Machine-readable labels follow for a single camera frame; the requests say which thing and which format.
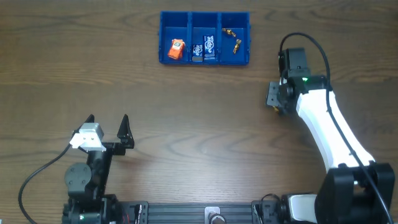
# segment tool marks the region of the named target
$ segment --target blue plastic bin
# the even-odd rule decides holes
[[[159,62],[192,65],[247,65],[250,59],[250,14],[248,12],[176,12],[162,11],[159,26]],[[236,38],[221,31],[231,29]],[[214,35],[215,59],[192,62],[192,45],[203,44],[204,35]],[[167,53],[173,39],[185,42],[180,60]],[[242,43],[233,53],[236,39]]]

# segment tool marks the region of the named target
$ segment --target wooden tabletop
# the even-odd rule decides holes
[[[165,66],[159,12],[250,11],[245,67]],[[330,61],[340,110],[361,144],[398,173],[398,3],[391,1],[0,2],[0,219],[27,223],[17,193],[90,113],[116,140],[129,115],[136,148],[114,157],[107,193],[149,202],[251,202],[317,192],[326,171],[306,125],[264,107],[284,35],[306,32]],[[301,37],[313,73],[317,49]],[[39,223],[60,223],[69,150],[27,185]],[[392,214],[398,220],[398,194]]]

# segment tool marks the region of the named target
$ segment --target blue tray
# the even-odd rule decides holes
[[[250,58],[250,13],[248,12],[175,12],[160,13],[159,62],[164,64],[192,65],[247,65]],[[236,38],[221,31],[231,29]],[[214,60],[192,62],[192,45],[203,44],[204,35],[214,35],[216,56]],[[167,53],[173,39],[185,42],[180,60],[169,58]],[[236,39],[241,39],[234,55]]]

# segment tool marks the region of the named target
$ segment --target wood grain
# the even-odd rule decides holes
[[[159,12],[250,11],[247,67],[180,67],[157,58]],[[114,139],[124,113],[136,148],[115,157],[107,193],[149,202],[250,202],[266,193],[317,192],[325,176],[305,124],[264,107],[279,42],[314,36],[330,60],[340,109],[378,162],[398,170],[397,1],[0,2],[0,219],[27,223],[24,179],[65,147],[90,114]],[[314,73],[322,58],[303,46]],[[60,223],[69,151],[32,179],[24,205]],[[392,214],[398,219],[394,194]]]

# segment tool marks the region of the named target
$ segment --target wooden table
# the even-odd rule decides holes
[[[246,67],[159,63],[161,10],[250,11]],[[391,1],[1,1],[0,219],[27,223],[17,193],[56,157],[90,114],[115,140],[123,114],[136,148],[115,157],[107,193],[149,202],[250,202],[266,193],[317,192],[325,167],[304,123],[264,107],[281,38],[316,38],[330,60],[342,113],[378,162],[398,172],[398,4]],[[324,73],[309,41],[313,73]],[[60,223],[69,150],[29,182],[39,223]],[[398,220],[398,198],[391,210]]]

